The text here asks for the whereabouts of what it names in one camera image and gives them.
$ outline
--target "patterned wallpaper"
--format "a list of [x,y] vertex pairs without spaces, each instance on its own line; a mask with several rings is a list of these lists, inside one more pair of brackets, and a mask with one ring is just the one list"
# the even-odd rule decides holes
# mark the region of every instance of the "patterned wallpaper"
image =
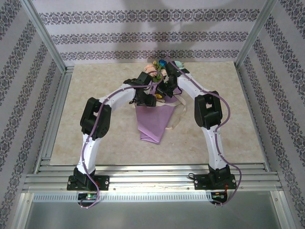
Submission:
[[33,0],[67,65],[234,60],[265,0]]
[[61,72],[17,0],[0,0],[0,229],[10,228]]
[[305,5],[280,0],[239,69],[268,163],[305,228]]

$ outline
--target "beige floor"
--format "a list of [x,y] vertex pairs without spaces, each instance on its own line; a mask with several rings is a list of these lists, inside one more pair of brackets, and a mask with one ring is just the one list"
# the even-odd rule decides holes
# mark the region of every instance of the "beige floor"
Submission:
[[[144,66],[144,63],[75,66],[51,164],[78,163],[82,145],[80,118],[88,98],[109,94],[125,79],[137,78]],[[202,86],[217,90],[231,107],[231,119],[221,129],[226,158],[236,163],[263,162],[233,62],[193,62],[186,63],[185,67]],[[185,92],[182,97],[187,101],[187,113],[174,130],[165,131],[159,145],[140,140],[132,106],[126,104],[116,110],[111,117],[110,130],[101,142],[96,164],[208,163],[204,135],[193,117],[193,100]],[[180,105],[173,117],[181,111]]]

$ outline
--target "purple wrapping paper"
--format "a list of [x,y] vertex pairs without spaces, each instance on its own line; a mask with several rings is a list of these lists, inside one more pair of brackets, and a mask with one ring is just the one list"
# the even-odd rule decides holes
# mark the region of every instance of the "purple wrapping paper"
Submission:
[[[163,99],[167,104],[177,101],[175,96],[172,98],[166,96]],[[140,139],[159,144],[174,110],[175,107],[166,105],[136,106],[138,129],[141,132]]]

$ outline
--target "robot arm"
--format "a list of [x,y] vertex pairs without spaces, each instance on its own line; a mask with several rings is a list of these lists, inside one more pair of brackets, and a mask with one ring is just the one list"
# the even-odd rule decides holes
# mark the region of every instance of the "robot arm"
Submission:
[[[190,81],[183,74],[179,73],[169,63],[166,65],[166,71],[169,76],[169,80],[167,83],[161,82],[156,88],[156,92],[172,97],[174,89],[180,87],[194,99],[194,117],[196,123],[203,130],[208,147],[209,175],[211,174],[209,177],[212,179],[210,183],[213,183],[213,187],[218,187],[215,184],[219,182],[221,182],[223,185],[224,181],[230,177],[231,173],[229,166],[218,154],[214,137],[215,129],[221,123],[222,119],[220,100],[213,95],[200,91],[192,81]],[[186,69],[183,69],[183,72],[187,74],[187,76],[194,82],[196,82]],[[91,177],[94,176],[95,172],[95,158],[99,144],[102,137],[104,137],[109,130],[111,112],[130,100],[137,103],[137,105],[155,106],[156,104],[156,98],[151,94],[147,94],[147,91],[144,89],[130,88],[123,91],[121,89],[135,85],[148,85],[150,82],[151,77],[146,73],[141,73],[138,79],[126,80],[124,84],[117,89],[117,91],[120,90],[120,92],[114,95],[110,100],[108,99],[108,96],[100,99],[90,98],[88,100],[81,118],[83,146],[95,123],[96,116],[94,113],[98,112],[102,102],[107,100],[102,108],[97,128],[92,137],[89,139],[89,143],[84,151],[84,163]],[[217,136],[217,139],[220,152],[223,155],[220,135]],[[81,158],[74,170],[73,177],[74,181],[78,183],[77,186],[82,186],[84,190],[92,190],[92,182],[88,179],[85,173]]]

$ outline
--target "metal bar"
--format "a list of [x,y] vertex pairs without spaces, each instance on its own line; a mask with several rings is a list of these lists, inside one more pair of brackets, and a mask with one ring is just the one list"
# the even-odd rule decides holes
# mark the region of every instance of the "metal bar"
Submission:
[[49,137],[50,137],[50,134],[51,134],[50,133],[50,126],[51,126],[51,123],[52,123],[52,120],[53,120],[54,112],[55,112],[55,109],[56,109],[55,108],[56,104],[58,103],[59,94],[60,94],[60,91],[62,90],[63,81],[65,81],[65,73],[63,73],[62,76],[61,76],[60,85],[59,85],[58,90],[57,90],[56,95],[55,95],[54,104],[53,104],[51,114],[50,114],[50,117],[49,117],[49,121],[48,121],[48,124],[47,124],[47,128],[46,128],[46,135],[45,135],[45,137],[42,141],[42,144],[41,144],[41,148],[40,148],[40,151],[39,151],[39,154],[38,154],[37,164],[35,166],[34,173],[38,173],[42,157],[45,156],[45,149],[47,148],[48,140],[49,140]]
[[67,69],[66,73],[72,74],[73,73],[73,69]]
[[50,164],[50,160],[41,160],[40,166],[48,166]]
[[[238,191],[279,191],[279,181],[242,181]],[[194,192],[192,182],[172,183],[110,183],[108,191],[102,193],[146,193],[146,192]],[[67,183],[26,183],[22,192],[25,193],[77,193],[67,191]]]
[[281,227],[296,229],[284,191],[271,191],[271,196]]
[[270,172],[271,169],[270,169],[269,164],[268,164],[267,156],[266,156],[266,154],[264,153],[264,147],[263,147],[262,141],[260,140],[259,132],[258,132],[257,127],[256,127],[256,123],[255,123],[255,119],[254,119],[254,117],[253,117],[253,113],[252,113],[252,111],[251,111],[251,107],[250,107],[250,104],[249,104],[249,100],[247,99],[247,94],[246,94],[245,88],[244,88],[244,86],[243,86],[243,82],[242,82],[242,80],[241,80],[241,76],[240,76],[239,71],[238,71],[237,69],[236,69],[236,73],[237,73],[237,75],[238,75],[238,79],[239,79],[239,83],[240,83],[241,89],[242,89],[242,91],[243,91],[243,93],[244,93],[244,98],[245,98],[245,101],[246,101],[247,106],[248,106],[249,114],[250,114],[250,117],[251,117],[251,120],[252,120],[252,124],[253,124],[254,130],[255,130],[255,133],[256,133],[256,137],[257,137],[257,139],[258,139],[259,146],[260,146],[260,148],[261,148],[261,153],[262,153],[262,155],[263,155],[263,157],[264,157],[264,166],[265,166],[265,168],[266,168],[266,171]]
[[250,51],[255,39],[257,38],[259,32],[261,31],[263,25],[265,24],[267,18],[269,17],[273,7],[275,6],[277,0],[267,0],[265,5],[263,6],[260,14],[258,15],[253,28],[251,29],[247,40],[245,41],[242,49],[240,50],[236,61],[235,66],[236,69],[239,69],[243,64],[244,59],[246,58],[248,52]]
[[[263,163],[260,164],[236,164],[240,169],[263,169],[265,166]],[[39,171],[73,171],[75,166],[41,166]],[[96,171],[156,171],[156,170],[208,170],[207,164],[198,165],[102,165],[96,166]]]
[[[34,195],[34,203],[76,202],[75,193],[39,193]],[[184,201],[210,201],[210,192],[176,192],[176,193],[105,193],[100,196],[106,202],[184,202]]]
[[33,22],[34,26],[36,27],[36,30],[37,30],[38,34],[40,35],[42,41],[47,46],[50,54],[52,55],[53,59],[55,60],[61,73],[64,73],[64,71],[66,70],[66,64],[64,63],[60,53],[58,52],[51,36],[49,35],[46,27],[44,26],[32,1],[31,0],[20,0],[20,2],[22,4],[22,6],[24,7],[26,13],[28,14],[29,18]]
[[48,156],[48,157],[51,157],[51,155],[52,155],[52,151],[53,151],[53,147],[54,147],[54,143],[55,143],[55,139],[56,139],[56,135],[57,135],[57,130],[58,130],[60,120],[61,120],[61,114],[63,112],[64,104],[65,104],[66,97],[68,94],[68,88],[69,88],[70,81],[71,81],[71,75],[66,74],[65,78],[66,78],[66,80],[64,81],[59,100],[58,100],[57,104],[55,105],[54,117],[52,117],[51,127],[49,130],[50,137],[49,137],[49,141],[48,141],[48,144],[46,147],[46,154],[45,154],[45,156]]
[[24,229],[34,194],[21,193],[11,228]]
[[[239,180],[239,175],[235,175],[236,180]],[[68,176],[32,176],[27,177],[25,183],[67,183]],[[274,174],[266,175],[245,175],[243,174],[243,181],[266,181],[275,180],[279,181],[279,177]],[[111,176],[111,183],[168,183],[168,182],[193,182],[188,177],[187,174],[178,176]]]
[[[202,174],[206,174],[208,173],[208,170],[201,170],[200,173]],[[231,170],[231,173],[234,175],[239,175],[239,172],[237,170]],[[73,174],[73,172],[40,172],[39,175],[36,174],[28,174],[26,179],[29,177],[68,177],[71,176]],[[134,176],[134,177],[144,177],[144,176],[185,176],[187,175],[187,171],[171,171],[171,172],[167,172],[167,171],[152,171],[152,172],[145,172],[145,173],[139,173],[139,172],[113,172],[113,171],[102,171],[102,172],[98,172],[98,175],[108,175],[111,177],[128,177],[128,176]],[[277,176],[277,172],[268,172],[268,174],[266,174],[265,171],[253,171],[253,170],[243,170],[243,175],[275,175]]]

